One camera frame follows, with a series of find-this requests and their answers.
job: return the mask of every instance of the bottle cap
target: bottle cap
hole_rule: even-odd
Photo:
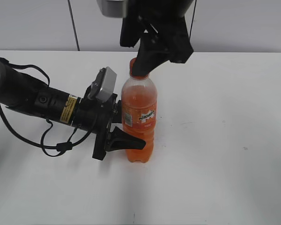
[[[137,80],[143,80],[143,79],[147,78],[149,76],[149,74],[147,74],[145,76],[134,76],[132,74],[132,67],[133,67],[133,64],[135,63],[135,61],[136,61],[136,58],[133,58],[130,60],[130,72],[129,72],[130,76]]]

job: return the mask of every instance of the black screw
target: black screw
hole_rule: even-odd
[[[40,103],[45,103],[47,101],[47,98],[45,96],[41,96],[38,100]]]

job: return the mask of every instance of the sticker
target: sticker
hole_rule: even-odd
[[[66,105],[62,111],[62,114],[60,116],[60,121],[64,123],[69,123],[70,118],[72,116],[73,110],[75,108],[77,102],[77,97],[74,95],[69,95]]]
[[[123,104],[123,123],[135,129],[154,127],[156,123],[156,107],[157,104],[155,103],[144,109],[133,109]]]

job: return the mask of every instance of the plastic bottle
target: plastic bottle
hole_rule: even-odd
[[[145,163],[154,147],[157,90],[149,75],[139,77],[131,74],[135,60],[130,61],[130,78],[122,89],[122,123],[126,133],[146,141],[142,150],[126,149],[128,160]]]

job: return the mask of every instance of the bottle neck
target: bottle neck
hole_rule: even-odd
[[[130,77],[134,80],[137,80],[137,81],[143,81],[143,80],[146,80],[149,78],[149,74],[146,75],[146,76],[132,76],[130,75]]]

